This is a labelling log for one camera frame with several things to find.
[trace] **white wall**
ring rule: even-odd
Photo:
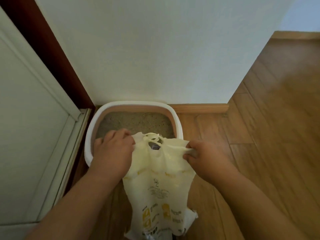
[[[320,0],[295,0],[278,30],[320,32]]]
[[[95,104],[227,103],[293,0],[36,0]]]

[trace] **forearm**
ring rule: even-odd
[[[88,239],[114,186],[87,173],[26,239]]]
[[[246,239],[306,239],[273,202],[235,168],[212,180]]]

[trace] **wooden floor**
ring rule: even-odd
[[[320,239],[320,42],[271,40],[226,114],[179,114],[186,140],[223,146],[230,160],[311,239]],[[79,164],[74,182],[87,168]],[[243,239],[210,184],[196,176],[188,206],[199,218],[179,239]],[[124,239],[131,207],[120,183],[92,239]]]

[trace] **white litter box rim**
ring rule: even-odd
[[[91,161],[93,159],[93,155],[91,153],[91,137],[92,137],[92,132],[94,130],[94,125],[96,124],[99,116],[101,115],[101,113],[113,106],[119,106],[119,105],[148,105],[148,106],[157,106],[157,107],[162,107],[165,108],[167,110],[170,111],[170,113],[172,114],[172,117],[174,119],[174,123],[176,125],[176,134],[177,134],[177,138],[178,139],[183,139],[183,133],[182,133],[182,126],[179,120],[179,117],[177,115],[177,113],[174,111],[174,109],[172,107],[170,107],[167,104],[164,103],[159,103],[159,102],[149,102],[149,101],[116,101],[116,102],[110,102],[107,103],[103,106],[101,106],[98,111],[95,113],[95,115],[93,116],[88,130],[87,130],[87,134],[85,137],[85,142],[84,142],[84,159],[87,163],[88,166],[90,166]]]

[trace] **brown door frame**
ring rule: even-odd
[[[0,6],[79,109],[94,104],[35,0],[0,0]]]

